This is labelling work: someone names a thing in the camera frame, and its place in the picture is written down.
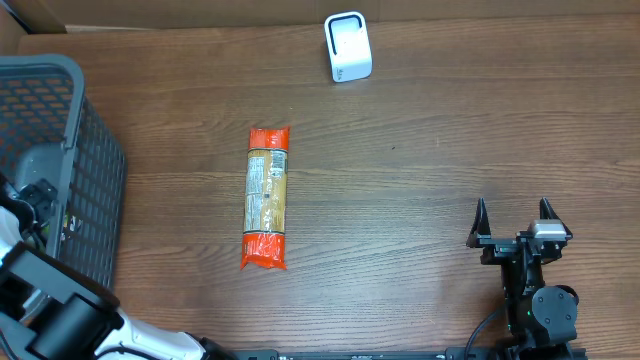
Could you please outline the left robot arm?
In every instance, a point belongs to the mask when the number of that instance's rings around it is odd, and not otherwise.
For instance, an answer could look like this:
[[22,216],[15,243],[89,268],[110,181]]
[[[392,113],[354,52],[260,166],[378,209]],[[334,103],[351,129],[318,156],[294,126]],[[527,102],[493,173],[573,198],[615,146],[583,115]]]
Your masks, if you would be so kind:
[[11,359],[231,359],[206,337],[130,318],[105,287],[30,246],[39,214],[1,181],[1,346]]

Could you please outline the orange spaghetti pack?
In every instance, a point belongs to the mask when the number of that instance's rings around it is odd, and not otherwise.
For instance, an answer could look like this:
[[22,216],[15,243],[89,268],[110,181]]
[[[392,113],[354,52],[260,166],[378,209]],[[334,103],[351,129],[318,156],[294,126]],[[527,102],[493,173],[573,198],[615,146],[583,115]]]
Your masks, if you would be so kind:
[[290,128],[249,134],[241,265],[285,269]]

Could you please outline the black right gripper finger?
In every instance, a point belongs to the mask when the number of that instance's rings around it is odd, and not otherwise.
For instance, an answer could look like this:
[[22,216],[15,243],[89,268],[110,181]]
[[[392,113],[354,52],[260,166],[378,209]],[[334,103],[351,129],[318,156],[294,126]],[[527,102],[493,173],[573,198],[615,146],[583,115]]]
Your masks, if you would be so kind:
[[477,202],[474,223],[466,240],[466,246],[469,248],[484,247],[490,239],[491,229],[485,200],[483,198],[479,198]]
[[541,220],[553,220],[558,222],[563,229],[566,240],[571,240],[573,238],[573,233],[557,215],[547,197],[541,198],[539,202],[539,213]]

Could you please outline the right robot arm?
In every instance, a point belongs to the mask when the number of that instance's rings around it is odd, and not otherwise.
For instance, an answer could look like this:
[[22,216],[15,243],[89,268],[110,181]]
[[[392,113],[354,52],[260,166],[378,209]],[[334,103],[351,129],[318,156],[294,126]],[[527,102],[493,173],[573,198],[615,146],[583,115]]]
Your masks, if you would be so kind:
[[565,285],[548,285],[542,267],[562,258],[572,232],[546,198],[540,200],[539,217],[514,238],[491,234],[486,204],[479,199],[467,238],[469,248],[480,248],[483,265],[501,267],[504,311],[514,343],[503,351],[517,358],[524,354],[557,349],[570,355],[568,343],[577,338],[579,296]]

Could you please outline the grey plastic mesh basket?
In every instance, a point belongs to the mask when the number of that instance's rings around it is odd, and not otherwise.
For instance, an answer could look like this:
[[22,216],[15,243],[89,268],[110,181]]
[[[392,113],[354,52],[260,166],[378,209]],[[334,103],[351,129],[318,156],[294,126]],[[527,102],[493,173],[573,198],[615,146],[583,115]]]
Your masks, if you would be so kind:
[[54,194],[46,254],[112,288],[127,160],[72,59],[2,57],[1,172],[16,190],[42,184]]

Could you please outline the white barcode scanner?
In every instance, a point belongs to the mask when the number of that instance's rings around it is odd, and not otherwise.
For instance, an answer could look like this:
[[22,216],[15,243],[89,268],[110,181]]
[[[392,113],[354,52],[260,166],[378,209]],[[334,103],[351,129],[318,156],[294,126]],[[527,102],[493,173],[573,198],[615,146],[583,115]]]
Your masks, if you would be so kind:
[[350,82],[371,75],[371,46],[366,20],[360,12],[329,16],[324,22],[324,32],[334,82]]

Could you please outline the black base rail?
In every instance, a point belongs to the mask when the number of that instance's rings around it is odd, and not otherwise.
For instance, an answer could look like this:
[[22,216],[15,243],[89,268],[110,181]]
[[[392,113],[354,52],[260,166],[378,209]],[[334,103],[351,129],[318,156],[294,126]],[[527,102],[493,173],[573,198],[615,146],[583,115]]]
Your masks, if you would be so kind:
[[236,360],[499,360],[499,359],[565,359],[588,360],[585,349],[527,350],[519,355],[504,355],[498,350],[475,347],[465,354],[464,347],[449,347],[440,351],[391,351],[391,352],[278,352],[263,350],[228,350],[216,343],[204,346],[203,359]]

